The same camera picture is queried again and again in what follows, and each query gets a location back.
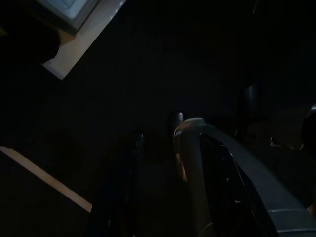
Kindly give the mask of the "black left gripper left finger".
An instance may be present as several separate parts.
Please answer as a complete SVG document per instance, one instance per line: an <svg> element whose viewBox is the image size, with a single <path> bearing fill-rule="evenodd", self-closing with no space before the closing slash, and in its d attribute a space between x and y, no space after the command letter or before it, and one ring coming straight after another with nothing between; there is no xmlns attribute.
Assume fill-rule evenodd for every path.
<svg viewBox="0 0 316 237"><path fill-rule="evenodd" d="M133 237L144 135L117 146L86 223L84 237Z"/></svg>

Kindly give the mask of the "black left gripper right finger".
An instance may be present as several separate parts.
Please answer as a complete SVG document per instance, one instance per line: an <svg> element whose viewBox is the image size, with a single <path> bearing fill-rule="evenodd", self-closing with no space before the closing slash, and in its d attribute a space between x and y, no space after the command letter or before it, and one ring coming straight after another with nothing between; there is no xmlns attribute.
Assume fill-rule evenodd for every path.
<svg viewBox="0 0 316 237"><path fill-rule="evenodd" d="M219 237L275 237L274 227L252 181L223 143L201 135L207 198Z"/></svg>

